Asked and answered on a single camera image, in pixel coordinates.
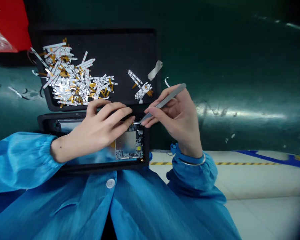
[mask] paper scrap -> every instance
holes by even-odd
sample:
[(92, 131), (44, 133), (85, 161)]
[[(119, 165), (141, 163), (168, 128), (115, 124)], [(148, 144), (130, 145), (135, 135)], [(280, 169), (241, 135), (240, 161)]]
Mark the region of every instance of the paper scrap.
[(166, 78), (164, 79), (164, 82), (166, 83), (167, 87), (170, 87), (169, 84), (167, 83), (167, 78), (169, 78), (169, 77), (166, 77)]
[(17, 91), (15, 90), (14, 88), (12, 87), (8, 87), (11, 91), (15, 92), (20, 98), (22, 98), (22, 95)]
[(157, 73), (160, 71), (161, 68), (162, 68), (162, 62), (160, 60), (158, 60), (155, 68), (152, 69), (152, 71), (148, 74), (148, 79), (150, 81), (152, 81), (155, 78), (155, 76), (157, 75)]
[[(48, 86), (52, 87), (52, 94), (54, 99), (58, 99), (60, 107), (63, 105), (87, 105), (89, 97), (109, 98), (109, 93), (114, 93), (113, 85), (117, 85), (114, 82), (114, 76), (108, 76), (105, 74), (103, 77), (91, 77), (89, 67), (91, 67), (94, 58), (86, 61), (88, 52), (86, 51), (82, 62), (75, 66), (71, 64), (71, 60), (77, 60), (74, 58), (74, 54), (70, 53), (71, 47), (66, 45), (66, 39), (63, 43), (53, 44), (44, 47), (44, 53), (40, 55), (48, 56), (45, 58), (45, 62), (41, 59), (39, 54), (36, 56), (46, 67), (48, 74), (46, 83), (42, 86), (45, 89)], [(32, 71), (32, 73), (38, 77), (41, 77), (43, 73)], [(9, 88), (14, 91), (19, 97), (23, 97), (19, 92), (13, 88)]]

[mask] sleeve cuff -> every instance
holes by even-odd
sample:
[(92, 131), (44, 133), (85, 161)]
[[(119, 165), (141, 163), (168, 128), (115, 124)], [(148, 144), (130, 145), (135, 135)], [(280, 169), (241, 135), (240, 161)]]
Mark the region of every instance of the sleeve cuff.
[(198, 166), (198, 165), (203, 164), (206, 160), (206, 155), (204, 154), (204, 152), (202, 152), (202, 157), (201, 158), (193, 158), (193, 157), (183, 155), (181, 153), (181, 150), (180, 150), (179, 145), (177, 143), (176, 144), (171, 144), (170, 149), (171, 149), (171, 152), (173, 154), (176, 154), (176, 157), (178, 159), (180, 159), (183, 163), (188, 164), (188, 165)]
[(60, 168), (65, 163), (58, 163), (54, 160), (53, 156), (51, 155), (51, 143), (53, 140), (55, 140), (57, 137), (53, 135), (49, 135), (44, 143), (42, 144), (41, 149), (39, 150), (40, 156), (47, 156), (47, 159), (45, 160), (45, 163), (50, 168)]

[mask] tweezers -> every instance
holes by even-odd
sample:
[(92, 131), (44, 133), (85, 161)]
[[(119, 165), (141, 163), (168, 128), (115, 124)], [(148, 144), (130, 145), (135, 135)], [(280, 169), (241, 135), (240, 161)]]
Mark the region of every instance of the tweezers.
[[(186, 88), (186, 84), (182, 83), (179, 87), (177, 87), (175, 90), (173, 90), (168, 96), (166, 96), (165, 99), (163, 99), (156, 108), (162, 108), (164, 105), (166, 105), (172, 98), (174, 98), (177, 94), (179, 94), (183, 89)], [(144, 120), (151, 117), (151, 113), (147, 113), (139, 122), (134, 122), (134, 124), (141, 124)]]

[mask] red bag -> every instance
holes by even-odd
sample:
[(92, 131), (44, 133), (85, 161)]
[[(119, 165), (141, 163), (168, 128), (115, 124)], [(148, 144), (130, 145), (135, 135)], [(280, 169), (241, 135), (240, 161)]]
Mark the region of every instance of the red bag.
[(28, 25), (23, 0), (0, 0), (0, 52), (29, 50)]

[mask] yellow and black hazard tape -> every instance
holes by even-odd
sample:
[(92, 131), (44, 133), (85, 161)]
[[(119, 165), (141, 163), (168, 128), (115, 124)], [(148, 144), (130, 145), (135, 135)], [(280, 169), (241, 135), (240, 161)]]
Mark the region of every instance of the yellow and black hazard tape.
[[(264, 166), (264, 165), (281, 165), (280, 163), (233, 163), (233, 162), (216, 162), (216, 165), (258, 165), (258, 166)], [(150, 165), (172, 165), (172, 162), (151, 162)]]

